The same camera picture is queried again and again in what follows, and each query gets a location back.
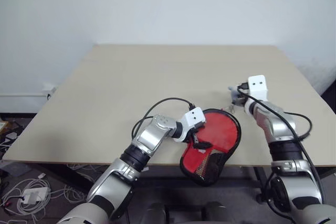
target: floor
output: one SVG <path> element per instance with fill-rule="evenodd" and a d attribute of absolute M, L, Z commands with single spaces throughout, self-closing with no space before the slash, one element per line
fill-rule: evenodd
<path fill-rule="evenodd" d="M 18 121 L 20 124 L 27 124 L 29 120 L 23 119 Z M 78 171 L 88 174 L 93 178 L 99 177 L 106 166 L 97 167 L 95 170 L 80 169 Z M 13 177 L 9 175 L 4 181 L 9 182 L 9 186 L 3 193 L 12 188 L 18 182 L 27 178 L 37 178 L 40 174 L 38 170 L 31 171 Z M 149 167 L 147 172 L 143 173 L 144 177 L 154 175 L 181 177 L 183 174 L 178 167 L 168 167 L 166 169 L 158 169 L 157 167 Z M 223 177 L 255 177 L 253 169 L 247 167 L 225 167 L 222 172 Z M 45 177 L 49 181 L 52 190 L 62 189 L 65 185 L 52 177 Z M 334 174 L 322 180 L 324 185 L 327 204 L 336 206 L 336 176 Z M 263 223 L 290 223 L 275 215 L 266 204 L 259 204 L 255 197 L 259 193 L 258 189 L 246 188 L 240 185 L 231 185 L 229 187 L 192 187 L 182 189 L 164 189 L 164 188 L 139 188 L 136 189 L 134 197 L 128 206 L 130 223 L 139 223 L 142 214 L 146 208 L 154 202 L 162 202 L 165 205 L 190 205 L 200 206 L 209 201 L 219 201 L 230 211 L 232 219 L 235 223 L 240 224 L 263 224 Z M 11 208 L 15 209 L 15 200 L 12 202 Z M 52 199 L 46 207 L 46 215 L 38 221 L 38 224 L 57 223 L 59 218 L 64 216 L 75 205 L 69 203 L 63 196 Z M 170 212 L 170 223 L 178 223 L 182 221 L 200 220 L 201 213 L 197 211 L 173 211 Z M 0 208 L 0 220 L 9 221 L 11 219 L 26 219 L 28 223 L 33 223 L 30 216 L 15 217 L 8 216 Z M 127 223 L 125 216 L 112 223 Z"/>

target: white cable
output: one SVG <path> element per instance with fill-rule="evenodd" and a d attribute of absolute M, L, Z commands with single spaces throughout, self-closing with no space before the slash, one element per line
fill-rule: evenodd
<path fill-rule="evenodd" d="M 11 147 L 11 145 L 7 145 L 7 144 L 0 144 L 0 147 L 2 147 L 0 150 L 7 152 L 8 148 Z"/>
<path fill-rule="evenodd" d="M 79 173 L 79 174 L 81 176 L 85 177 L 86 179 L 88 179 L 92 182 L 95 182 L 94 179 L 92 177 L 90 177 L 89 175 L 84 174 L 84 173 Z M 19 185 L 21 185 L 22 183 L 26 183 L 26 182 L 29 182 L 29 183 L 22 190 L 20 188 L 18 188 Z M 23 197 L 23 192 L 26 189 L 39 188 L 39 187 L 48 187 L 51 190 L 50 184 L 46 180 L 34 179 L 34 178 L 29 178 L 29 179 L 22 180 L 21 182 L 17 183 L 11 190 L 9 190 L 2 197 L 2 203 L 1 203 L 0 206 L 3 206 L 5 203 L 7 203 L 7 201 L 9 199 L 11 199 L 11 197 L 19 197 L 19 196 Z M 18 216 L 31 215 L 34 224 L 36 224 L 36 222 L 39 219 L 37 219 L 35 214 L 37 214 L 37 213 L 39 213 L 40 211 L 43 210 L 43 216 L 41 217 L 41 218 L 43 218 L 46 215 L 45 207 L 49 203 L 50 199 L 55 199 L 55 198 L 58 198 L 62 195 L 64 195 L 64 197 L 72 204 L 77 204 L 77 203 L 83 202 L 86 199 L 86 195 L 84 193 L 76 191 L 69 186 L 65 186 L 64 189 L 60 189 L 60 190 L 56 190 L 56 191 L 50 191 L 47 194 L 47 196 L 44 200 L 37 201 L 35 204 L 23 204 L 23 202 L 20 199 L 18 199 L 17 204 L 16 204 L 17 212 L 15 212 L 11 209 L 8 209 L 8 208 L 6 208 L 6 210 L 13 213 L 13 214 L 16 214 Z M 10 224 L 9 222 L 11 222 L 11 221 L 15 221 L 15 220 L 10 220 L 8 222 L 0 221 L 0 223 Z"/>
<path fill-rule="evenodd" d="M 23 188 L 23 190 L 19 189 L 18 186 L 21 185 L 24 182 L 28 182 L 29 183 Z M 38 187 L 48 187 L 50 188 L 50 184 L 48 181 L 43 180 L 43 179 L 34 179 L 34 178 L 30 178 L 30 179 L 25 179 L 21 182 L 19 182 L 18 184 L 16 184 L 9 192 L 7 192 L 3 197 L 2 197 L 2 204 L 0 206 L 2 206 L 4 203 L 7 202 L 8 199 L 10 199 L 11 193 L 14 191 L 19 191 L 19 195 L 15 195 L 15 196 L 23 196 L 23 192 L 26 189 L 30 189 L 30 188 L 38 188 Z M 37 217 L 35 216 L 35 214 L 37 214 L 38 212 L 42 211 L 44 212 L 43 217 L 46 214 L 45 211 L 45 207 L 46 205 L 49 203 L 50 201 L 50 194 L 47 195 L 47 197 L 44 200 L 41 201 L 37 201 L 34 205 L 29 204 L 29 205 L 24 205 L 22 203 L 21 200 L 17 201 L 16 204 L 16 208 L 17 208 L 17 212 L 10 210 L 8 208 L 6 208 L 7 211 L 19 215 L 19 216 L 26 216 L 26 215 L 31 215 L 34 224 L 38 221 Z"/>
<path fill-rule="evenodd" d="M 96 169 L 98 169 L 102 165 L 97 165 L 96 167 L 94 167 L 93 165 L 69 165 L 68 164 L 67 166 L 72 170 L 83 169 L 83 170 L 94 170 L 96 172 L 97 171 Z"/>

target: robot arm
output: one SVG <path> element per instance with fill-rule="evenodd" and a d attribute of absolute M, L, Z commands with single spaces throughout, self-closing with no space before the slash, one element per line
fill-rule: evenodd
<path fill-rule="evenodd" d="M 295 130 L 291 115 L 267 101 L 267 86 L 264 76 L 248 78 L 238 86 L 248 94 L 282 116 Z M 294 141 L 289 127 L 277 115 L 260 103 L 232 90 L 234 104 L 243 105 L 245 112 L 253 116 L 264 133 L 272 155 L 271 168 L 276 175 L 270 181 L 270 196 L 274 205 L 289 215 L 297 224 L 335 223 L 336 209 L 323 205 L 319 186 L 312 168 L 303 159 L 302 149 Z"/>
<path fill-rule="evenodd" d="M 204 123 L 205 116 L 199 107 L 185 113 L 178 121 L 163 115 L 154 116 L 120 158 L 115 159 L 95 182 L 87 202 L 67 213 L 59 224 L 105 224 L 109 219 L 121 217 L 132 198 L 134 182 L 162 141 L 172 137 L 176 142 L 182 142 L 190 129 Z"/>

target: small object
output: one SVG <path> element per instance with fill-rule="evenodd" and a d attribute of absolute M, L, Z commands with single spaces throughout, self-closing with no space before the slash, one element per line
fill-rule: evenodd
<path fill-rule="evenodd" d="M 35 204 L 38 201 L 43 201 L 50 192 L 49 187 L 39 187 L 26 189 L 23 192 L 23 204 Z"/>
<path fill-rule="evenodd" d="M 6 138 L 10 139 L 10 140 L 15 140 L 17 139 L 18 135 L 16 132 L 11 132 L 9 134 L 6 134 Z"/>
<path fill-rule="evenodd" d="M 237 87 L 229 87 L 229 90 L 231 90 L 232 104 L 229 107 L 226 107 L 225 110 L 233 114 L 235 113 L 234 105 L 244 106 L 247 99 L 237 91 Z"/>
<path fill-rule="evenodd" d="M 37 178 L 39 178 L 39 179 L 43 179 L 45 176 L 46 176 L 45 173 L 41 173 L 40 175 L 37 176 Z"/>

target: beige tabletop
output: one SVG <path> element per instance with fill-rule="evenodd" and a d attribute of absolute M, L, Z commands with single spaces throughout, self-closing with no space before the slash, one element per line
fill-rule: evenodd
<path fill-rule="evenodd" d="M 336 116 L 309 82 L 274 46 L 100 45 L 82 59 L 4 156 L 22 162 L 109 164 L 131 142 L 134 123 L 158 100 L 180 97 L 202 109 L 230 105 L 228 86 L 263 74 L 268 98 L 312 119 L 304 140 L 316 165 L 336 165 Z M 153 114 L 179 119 L 187 104 L 168 101 Z M 235 108 L 242 140 L 231 165 L 270 165 L 263 131 Z M 297 131 L 308 124 L 297 119 Z M 152 164 L 178 164 L 184 143 L 167 139 Z"/>

